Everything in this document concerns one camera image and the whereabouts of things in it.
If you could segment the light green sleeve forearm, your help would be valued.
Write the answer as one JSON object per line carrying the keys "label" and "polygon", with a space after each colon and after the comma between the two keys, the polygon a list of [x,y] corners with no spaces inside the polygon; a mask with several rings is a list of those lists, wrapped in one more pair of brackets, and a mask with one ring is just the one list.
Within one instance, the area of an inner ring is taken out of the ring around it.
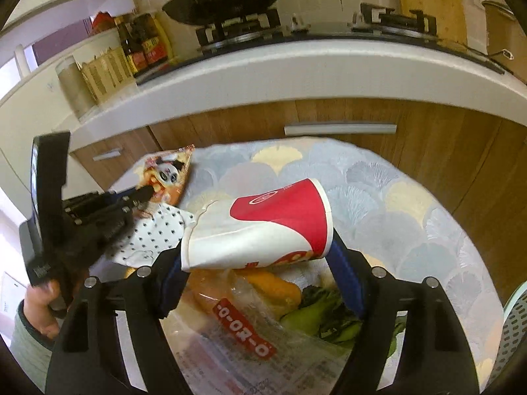
{"label": "light green sleeve forearm", "polygon": [[54,342],[38,332],[23,313],[21,301],[14,319],[10,351],[29,380],[45,392],[45,384]]}

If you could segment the person left hand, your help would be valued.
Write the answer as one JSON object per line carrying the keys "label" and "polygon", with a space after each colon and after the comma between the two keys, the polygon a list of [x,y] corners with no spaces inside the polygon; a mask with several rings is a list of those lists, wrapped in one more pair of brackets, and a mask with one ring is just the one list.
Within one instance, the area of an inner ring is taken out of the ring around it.
{"label": "person left hand", "polygon": [[50,340],[58,336],[60,326],[49,305],[60,296],[60,284],[50,280],[38,286],[29,286],[24,298],[24,316],[41,335]]}

